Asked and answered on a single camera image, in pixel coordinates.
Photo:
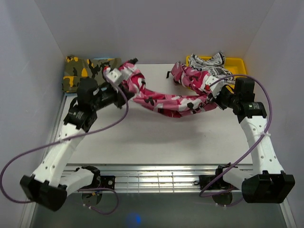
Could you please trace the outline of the pink camouflage trousers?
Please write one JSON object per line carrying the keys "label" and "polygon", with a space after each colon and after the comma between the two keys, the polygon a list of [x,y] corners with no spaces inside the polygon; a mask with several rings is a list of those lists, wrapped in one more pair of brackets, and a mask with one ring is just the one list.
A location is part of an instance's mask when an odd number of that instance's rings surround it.
{"label": "pink camouflage trousers", "polygon": [[[181,83],[181,78],[184,65],[181,62],[176,62],[172,70],[169,71],[174,83],[183,87],[185,86]],[[133,102],[146,109],[168,117],[180,118],[211,111],[217,107],[215,103],[207,100],[209,92],[198,93],[194,91],[195,95],[169,95],[149,90],[146,87],[145,77],[131,61],[123,63],[117,69],[122,73],[124,79],[120,85],[125,86],[129,92],[133,93],[133,98],[131,98]]]}

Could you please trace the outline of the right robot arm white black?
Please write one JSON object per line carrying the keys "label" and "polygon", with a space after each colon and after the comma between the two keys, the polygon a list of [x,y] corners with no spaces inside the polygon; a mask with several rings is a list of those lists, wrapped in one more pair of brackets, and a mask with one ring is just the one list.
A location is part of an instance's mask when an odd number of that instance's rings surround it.
{"label": "right robot arm white black", "polygon": [[262,102],[255,101],[253,79],[236,79],[234,93],[222,88],[216,97],[221,108],[231,108],[246,136],[249,146],[245,156],[251,155],[253,171],[238,168],[238,162],[223,167],[214,182],[225,189],[228,185],[241,190],[247,203],[282,203],[295,185],[292,174],[286,174],[277,159],[268,132],[271,116]]}

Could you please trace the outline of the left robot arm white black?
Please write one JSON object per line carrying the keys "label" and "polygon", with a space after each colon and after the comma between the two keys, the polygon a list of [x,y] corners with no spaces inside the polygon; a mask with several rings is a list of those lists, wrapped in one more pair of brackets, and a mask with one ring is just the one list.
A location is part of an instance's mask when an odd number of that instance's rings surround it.
{"label": "left robot arm white black", "polygon": [[104,83],[98,85],[93,78],[82,78],[57,141],[33,173],[24,175],[20,180],[28,199],[57,211],[71,193],[81,189],[97,189],[101,179],[96,167],[82,166],[65,177],[62,177],[62,173],[80,142],[93,134],[90,128],[97,120],[97,111],[111,104],[122,108],[132,97],[133,93],[123,88],[122,79],[107,77]]}

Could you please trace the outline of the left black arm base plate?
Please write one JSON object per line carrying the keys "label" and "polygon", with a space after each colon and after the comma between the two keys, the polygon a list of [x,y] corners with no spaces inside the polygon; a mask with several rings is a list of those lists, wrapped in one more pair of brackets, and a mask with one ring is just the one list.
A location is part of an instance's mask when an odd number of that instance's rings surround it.
{"label": "left black arm base plate", "polygon": [[107,188],[115,189],[115,176],[98,176],[93,178],[93,181],[90,185],[84,186],[81,189],[97,189],[97,188]]}

